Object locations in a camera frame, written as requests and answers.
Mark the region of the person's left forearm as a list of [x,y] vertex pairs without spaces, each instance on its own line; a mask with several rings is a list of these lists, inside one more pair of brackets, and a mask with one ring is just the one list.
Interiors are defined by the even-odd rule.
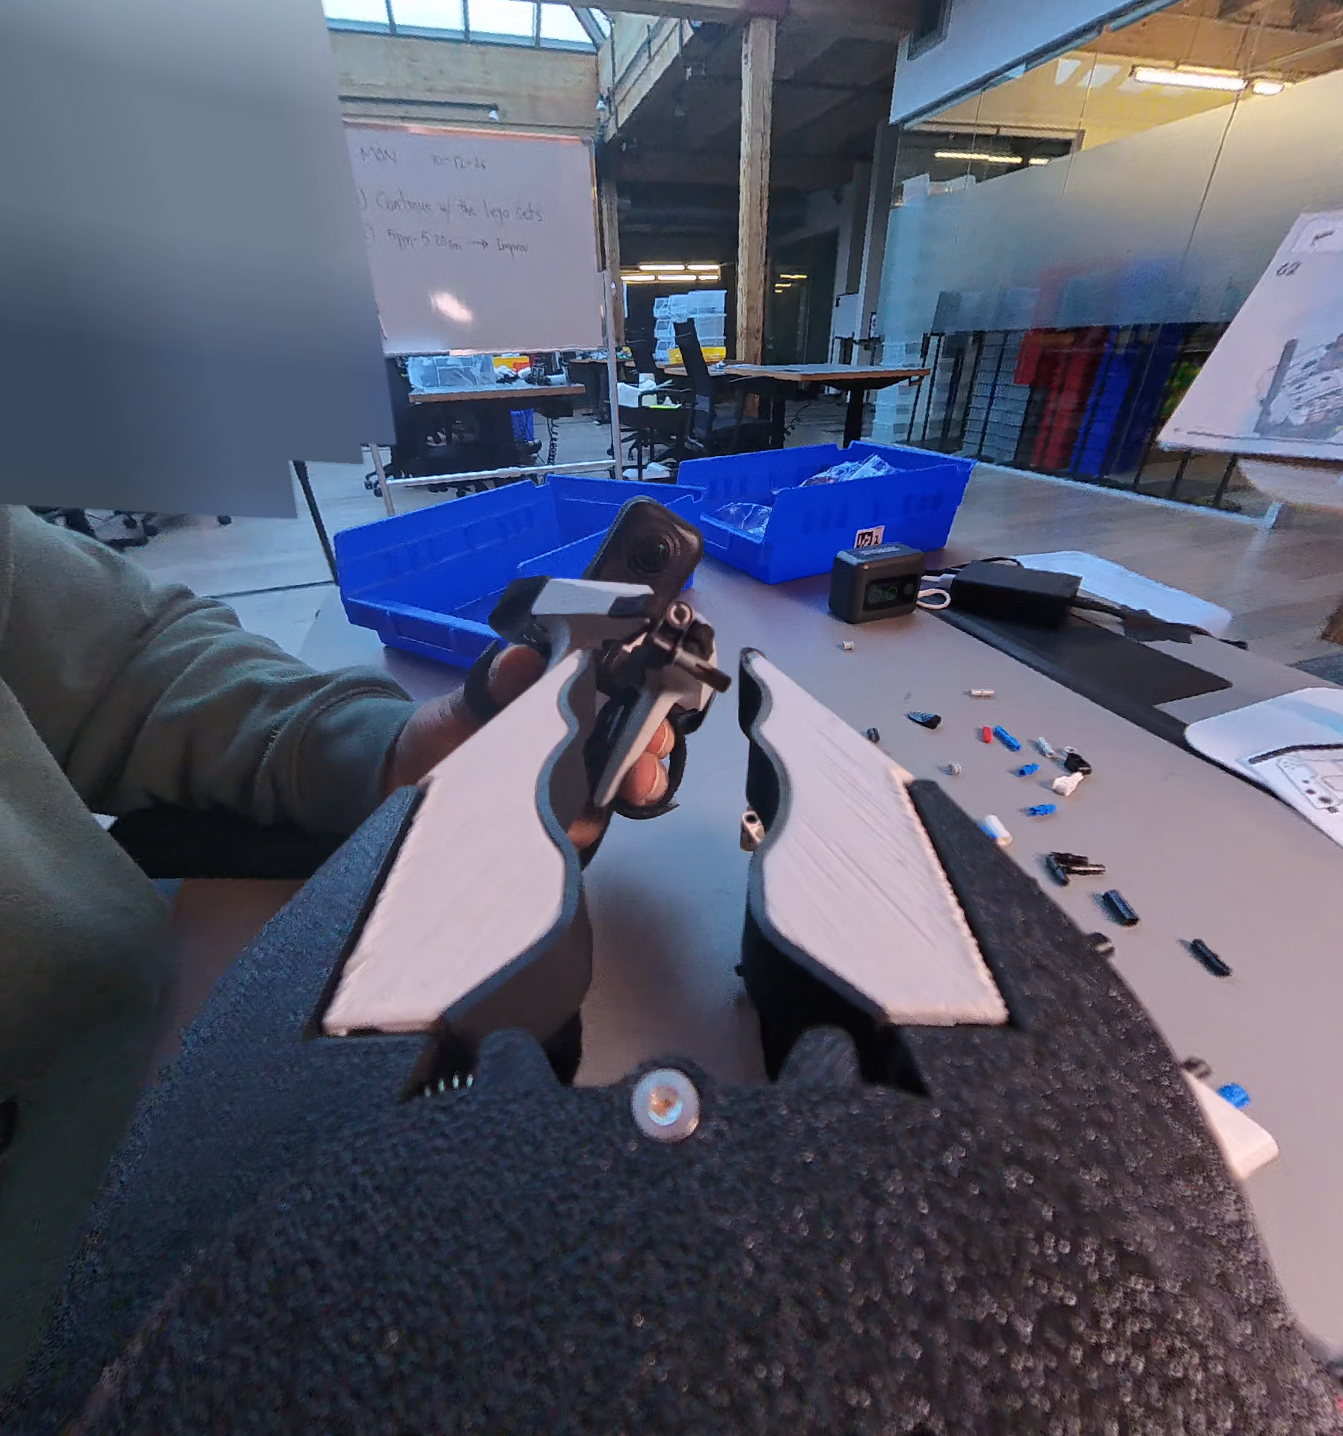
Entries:
[[5,524],[5,557],[0,678],[96,812],[187,807],[314,835],[379,812],[415,718],[397,678],[317,672],[224,602],[34,517]]

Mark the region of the scattered small building pieces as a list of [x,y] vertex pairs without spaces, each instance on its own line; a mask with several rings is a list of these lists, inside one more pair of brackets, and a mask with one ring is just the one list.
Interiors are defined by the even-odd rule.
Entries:
[[[1069,796],[1089,774],[1089,769],[1055,769],[1060,749],[1055,749],[1047,738],[1020,744],[1008,725],[978,725],[978,738],[986,738],[986,744],[1008,744],[1008,749],[1020,760],[1020,766],[1011,766],[1011,779],[1046,774],[1046,796],[1055,790],[1055,801],[1069,801]],[[986,816],[986,835],[987,835],[998,846],[1011,846],[1011,835],[1008,835],[1000,816]],[[768,823],[760,823],[756,807],[743,812],[735,839],[743,839],[743,854],[756,854],[756,846],[768,839]],[[1077,878],[1087,878],[1087,881],[1102,878],[1102,865],[1089,865],[1087,854],[1040,854],[1040,878],[1047,878],[1047,889],[1060,893],[1060,889],[1075,889]],[[1100,903],[1100,913],[1102,913],[1109,928],[1144,928],[1144,913],[1131,917],[1131,903],[1127,903],[1123,889],[1100,889],[1089,903]],[[1220,982],[1235,976],[1207,939],[1173,939],[1173,942],[1184,942],[1207,976],[1220,976]],[[1207,1109],[1207,1122],[1209,1122],[1209,1133],[1220,1133],[1220,1148],[1222,1148],[1222,1159],[1228,1159],[1235,1180],[1256,1180],[1262,1163],[1276,1159],[1276,1140],[1245,1118],[1245,1086],[1235,1086],[1235,1082],[1228,1082],[1228,1086],[1209,1086],[1209,1065],[1197,1065],[1197,1058],[1189,1058],[1184,1075],[1189,1075],[1189,1086],[1195,1086],[1195,1100],[1197,1100],[1197,1109]]]

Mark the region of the grey desk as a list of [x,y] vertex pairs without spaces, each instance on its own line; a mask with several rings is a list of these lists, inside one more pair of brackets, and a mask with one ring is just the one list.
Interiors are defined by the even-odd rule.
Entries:
[[[820,582],[756,582],[728,562],[697,568],[697,609],[722,654],[760,647],[849,725],[883,725],[883,749],[972,816],[1000,816],[1020,872],[1040,854],[1109,865],[1100,881],[1047,893],[1077,932],[1109,932],[1118,976],[1151,1012],[1173,1058],[1207,1058],[1220,1082],[1256,1092],[1276,1159],[1245,1180],[1245,1201],[1302,1327],[1343,1353],[1343,846],[1256,779],[1100,708],[1026,658],[945,619],[883,619],[847,632]],[[1046,774],[1011,779],[1011,749],[1047,738],[1060,774],[1089,769],[1069,801]],[[642,1058],[697,1058],[722,1082],[768,1075],[749,999],[735,986],[749,854],[735,846],[749,738],[735,698],[722,698],[689,738],[671,816],[613,823],[589,865],[595,989],[584,1012],[584,1082],[627,1075]],[[1109,928],[1100,889],[1123,889],[1131,917]],[[1235,976],[1207,976],[1173,939],[1207,939]]]

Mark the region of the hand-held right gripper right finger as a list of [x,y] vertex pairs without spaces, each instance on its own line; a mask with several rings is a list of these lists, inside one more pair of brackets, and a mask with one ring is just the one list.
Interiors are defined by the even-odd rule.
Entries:
[[910,769],[760,647],[735,654],[735,725],[756,932],[883,1030],[1008,1030]]

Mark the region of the white paper sheet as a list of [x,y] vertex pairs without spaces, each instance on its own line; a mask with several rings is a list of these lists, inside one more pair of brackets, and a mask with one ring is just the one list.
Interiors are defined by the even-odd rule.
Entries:
[[1228,609],[1197,602],[1189,591],[1167,591],[1156,577],[1139,577],[1139,568],[1127,568],[1118,557],[1100,557],[1100,551],[1077,551],[1077,546],[1020,551],[1020,562],[1077,577],[1077,592],[1089,592],[1089,602],[1118,602],[1118,609],[1131,609],[1131,614],[1151,614],[1151,619],[1167,619],[1167,624],[1195,624],[1207,638],[1228,638],[1228,624],[1235,624]]

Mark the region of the person's left hand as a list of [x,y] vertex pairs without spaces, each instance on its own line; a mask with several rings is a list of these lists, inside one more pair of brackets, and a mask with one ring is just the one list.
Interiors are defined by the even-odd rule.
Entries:
[[[545,654],[529,645],[512,645],[485,672],[485,698],[503,708],[529,684],[542,684],[542,672],[545,672]],[[485,718],[473,714],[467,688],[445,688],[445,698],[422,701],[382,749],[379,807],[397,790],[425,779],[478,725]],[[680,744],[680,732],[671,732],[671,718],[659,718],[653,738],[642,744],[642,760],[621,769],[621,790],[619,790],[621,807],[659,812],[671,801],[671,744]],[[578,823],[561,823],[578,854],[595,854],[608,828],[613,828],[613,807],[589,807]]]

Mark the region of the Lego instruction booklet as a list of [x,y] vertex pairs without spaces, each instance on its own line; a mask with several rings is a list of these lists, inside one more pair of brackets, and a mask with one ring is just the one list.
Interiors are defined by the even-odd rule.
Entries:
[[1343,461],[1343,211],[1296,219],[1156,445]]

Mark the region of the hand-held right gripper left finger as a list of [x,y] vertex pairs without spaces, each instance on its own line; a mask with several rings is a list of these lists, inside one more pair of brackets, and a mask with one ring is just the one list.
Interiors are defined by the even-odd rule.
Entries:
[[323,1034],[553,1039],[578,1019],[595,982],[567,846],[589,807],[589,708],[595,654],[561,654],[425,774]]

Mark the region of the black power adapter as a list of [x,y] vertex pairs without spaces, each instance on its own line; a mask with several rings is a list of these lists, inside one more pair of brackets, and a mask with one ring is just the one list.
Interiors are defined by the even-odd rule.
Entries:
[[1075,602],[1077,602],[1075,568],[972,557],[945,577],[945,614],[968,614],[968,619],[1055,632],[1055,624],[1069,624]]

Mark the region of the wooden background desk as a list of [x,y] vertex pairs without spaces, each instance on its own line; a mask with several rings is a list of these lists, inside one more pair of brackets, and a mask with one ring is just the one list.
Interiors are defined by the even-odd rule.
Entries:
[[478,397],[503,397],[518,409],[542,409],[553,419],[561,419],[578,409],[578,397],[589,397],[584,384],[485,384],[485,391],[415,391],[415,401],[478,401]]
[[870,391],[896,391],[896,384],[921,384],[928,368],[849,368],[849,359],[825,359],[825,368],[768,368],[768,359],[728,359],[728,379],[743,379],[756,397],[768,397],[768,419],[787,440],[787,401],[792,391],[841,391],[847,397],[847,427],[841,445],[864,440],[864,397]]

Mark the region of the black box device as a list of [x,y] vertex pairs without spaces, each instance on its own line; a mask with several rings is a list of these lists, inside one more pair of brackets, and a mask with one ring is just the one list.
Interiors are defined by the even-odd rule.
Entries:
[[841,546],[825,568],[825,614],[841,624],[918,614],[921,551],[918,546]]

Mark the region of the person's green sweatshirt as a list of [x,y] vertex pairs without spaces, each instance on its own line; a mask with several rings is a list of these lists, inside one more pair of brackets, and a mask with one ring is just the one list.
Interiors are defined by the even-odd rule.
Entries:
[[[0,506],[0,619],[12,591]],[[0,678],[0,1385],[27,1372],[143,1082],[160,903]]]

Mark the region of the wooden pillar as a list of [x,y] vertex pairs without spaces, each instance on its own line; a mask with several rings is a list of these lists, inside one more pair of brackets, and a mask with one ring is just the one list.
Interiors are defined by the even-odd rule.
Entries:
[[778,17],[756,13],[735,34],[735,342],[743,368],[768,342],[768,155],[774,155],[774,32]]

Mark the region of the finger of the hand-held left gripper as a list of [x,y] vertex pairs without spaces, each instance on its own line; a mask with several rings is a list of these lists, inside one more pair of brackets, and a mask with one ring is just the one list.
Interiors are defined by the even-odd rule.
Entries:
[[627,645],[650,624],[653,624],[650,582],[518,577],[489,609],[489,632],[542,654]]

